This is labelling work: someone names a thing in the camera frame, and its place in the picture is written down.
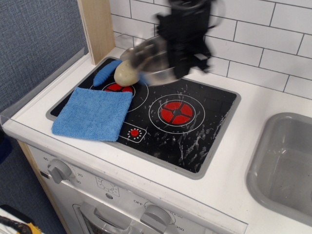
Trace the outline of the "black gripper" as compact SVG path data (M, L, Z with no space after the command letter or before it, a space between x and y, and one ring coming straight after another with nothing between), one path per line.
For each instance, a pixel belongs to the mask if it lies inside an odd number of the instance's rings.
M170 0L171 13L157 15L157 33L167 42L169 66L177 79L186 76L191 67L210 72L211 52L204 42L209 29L210 0Z

